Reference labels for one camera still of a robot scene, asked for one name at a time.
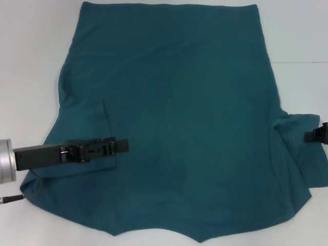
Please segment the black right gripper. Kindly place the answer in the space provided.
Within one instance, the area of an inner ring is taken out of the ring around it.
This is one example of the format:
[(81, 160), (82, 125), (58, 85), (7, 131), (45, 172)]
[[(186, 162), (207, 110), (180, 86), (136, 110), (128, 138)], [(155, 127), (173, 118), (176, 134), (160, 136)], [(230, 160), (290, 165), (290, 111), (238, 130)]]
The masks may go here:
[(324, 122), (322, 124), (321, 130), (313, 130), (312, 132), (305, 132), (304, 134), (305, 142), (321, 142), (324, 145), (328, 145), (328, 123)]

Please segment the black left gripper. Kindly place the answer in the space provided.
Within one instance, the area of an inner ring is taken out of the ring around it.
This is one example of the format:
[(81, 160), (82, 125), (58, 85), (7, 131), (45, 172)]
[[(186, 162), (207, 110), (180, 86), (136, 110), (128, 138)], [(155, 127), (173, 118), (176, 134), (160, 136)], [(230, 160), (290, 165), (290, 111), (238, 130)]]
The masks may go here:
[(77, 147), (66, 144), (39, 145), (14, 149), (16, 170), (33, 170), (76, 161)]

